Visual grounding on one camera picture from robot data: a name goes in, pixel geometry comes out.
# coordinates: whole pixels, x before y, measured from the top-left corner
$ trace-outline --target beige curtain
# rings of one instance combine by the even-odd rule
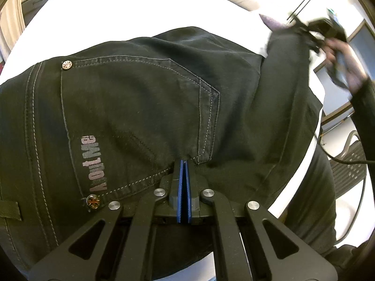
[[[5,61],[25,29],[22,1],[8,0],[0,13],[0,50]]]

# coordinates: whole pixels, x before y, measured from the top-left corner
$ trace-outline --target silver button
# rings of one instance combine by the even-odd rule
[[[213,191],[212,189],[205,189],[203,190],[203,195],[206,196],[206,197],[211,197],[215,194],[215,191]]]
[[[257,210],[257,209],[259,209],[259,203],[256,202],[256,201],[250,201],[250,202],[248,202],[247,206],[248,206],[251,210]]]
[[[113,202],[110,202],[110,203],[108,204],[108,207],[109,207],[109,209],[111,209],[111,210],[117,210],[118,208],[120,208],[120,206],[121,206],[121,204],[120,204],[120,202],[118,202],[118,201],[113,201]]]
[[[165,195],[165,190],[163,188],[157,188],[154,190],[154,194],[156,196],[163,196]]]
[[[63,69],[68,70],[72,67],[72,62],[70,60],[66,60],[63,62]]]
[[[98,209],[100,206],[100,198],[96,194],[90,194],[86,198],[86,204],[91,208],[91,209]]]

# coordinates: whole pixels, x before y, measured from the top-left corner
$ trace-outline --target person's arm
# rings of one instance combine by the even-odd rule
[[[336,61],[334,51],[343,53],[347,72],[346,81],[352,99],[354,114],[352,120],[361,137],[361,144],[367,160],[375,160],[375,85],[363,69],[349,44],[337,39],[327,39],[323,48],[326,53],[326,66]],[[375,165],[368,165],[371,178],[375,179]]]

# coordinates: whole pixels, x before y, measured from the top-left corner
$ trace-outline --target black line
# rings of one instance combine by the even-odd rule
[[[304,7],[302,7],[302,9],[296,14],[296,16],[298,16],[299,15],[299,13],[305,8],[305,6]]]
[[[293,14],[297,11],[297,9],[302,5],[303,2],[305,2],[305,0],[303,0],[303,1],[301,2],[301,4],[298,5],[297,8],[296,8],[296,9],[290,14],[290,16],[286,19],[287,21],[289,20],[289,18],[290,18],[291,16],[293,16]]]

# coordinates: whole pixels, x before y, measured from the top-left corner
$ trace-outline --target pocket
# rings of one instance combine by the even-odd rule
[[[170,59],[72,60],[61,102],[82,196],[137,193],[174,160],[211,158],[219,92]]]

